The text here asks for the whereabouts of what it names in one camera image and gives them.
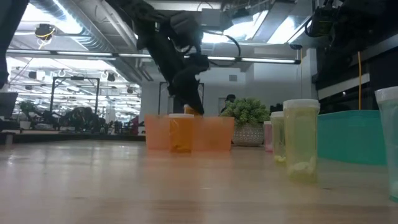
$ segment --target translucent orange container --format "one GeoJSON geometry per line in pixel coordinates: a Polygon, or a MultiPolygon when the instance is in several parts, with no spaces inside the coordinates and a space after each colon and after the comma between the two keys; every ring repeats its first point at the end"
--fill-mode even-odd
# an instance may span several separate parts
{"type": "Polygon", "coordinates": [[[189,147],[186,146],[191,144],[189,136],[192,136],[192,151],[231,150],[234,118],[197,116],[188,120],[177,120],[179,128],[175,120],[176,118],[168,116],[145,116],[148,150],[188,152],[189,147]]]}

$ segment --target ceiling duct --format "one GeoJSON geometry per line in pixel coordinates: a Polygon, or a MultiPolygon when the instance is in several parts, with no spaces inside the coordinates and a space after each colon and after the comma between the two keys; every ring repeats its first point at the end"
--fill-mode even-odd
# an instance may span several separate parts
{"type": "MultiPolygon", "coordinates": [[[[116,51],[105,36],[72,0],[30,0],[30,3],[37,9],[50,14],[59,21],[66,22],[72,19],[74,20],[72,22],[77,22],[81,26],[82,31],[78,35],[73,34],[71,38],[87,48],[87,50],[94,52],[116,51]]],[[[129,63],[125,62],[123,59],[117,58],[107,63],[118,69],[127,81],[135,83],[140,83],[142,81],[142,77],[137,72],[138,68],[130,66],[129,63]]]]}

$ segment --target wooden tabletop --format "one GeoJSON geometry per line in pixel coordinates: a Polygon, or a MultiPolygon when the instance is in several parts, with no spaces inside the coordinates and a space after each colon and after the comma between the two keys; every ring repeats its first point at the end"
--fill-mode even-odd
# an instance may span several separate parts
{"type": "Polygon", "coordinates": [[[263,148],[18,144],[0,150],[0,223],[398,223],[385,167],[321,160],[319,179],[289,182],[263,148]]]}

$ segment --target teal bin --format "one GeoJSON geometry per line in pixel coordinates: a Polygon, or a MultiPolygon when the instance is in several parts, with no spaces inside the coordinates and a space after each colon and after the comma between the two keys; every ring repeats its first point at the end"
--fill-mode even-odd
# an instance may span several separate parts
{"type": "Polygon", "coordinates": [[[379,111],[344,111],[318,117],[318,156],[343,162],[386,165],[379,111]]]}

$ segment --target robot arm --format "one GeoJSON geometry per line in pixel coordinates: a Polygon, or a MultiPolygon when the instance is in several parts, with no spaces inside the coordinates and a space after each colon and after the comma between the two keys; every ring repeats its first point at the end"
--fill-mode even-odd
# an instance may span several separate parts
{"type": "Polygon", "coordinates": [[[137,49],[146,48],[169,84],[170,95],[204,113],[195,75],[209,68],[201,54],[203,31],[185,11],[166,17],[143,0],[106,0],[138,35],[137,49]],[[185,57],[192,47],[196,53],[185,57]],[[188,48],[185,52],[177,49],[188,48]]]}

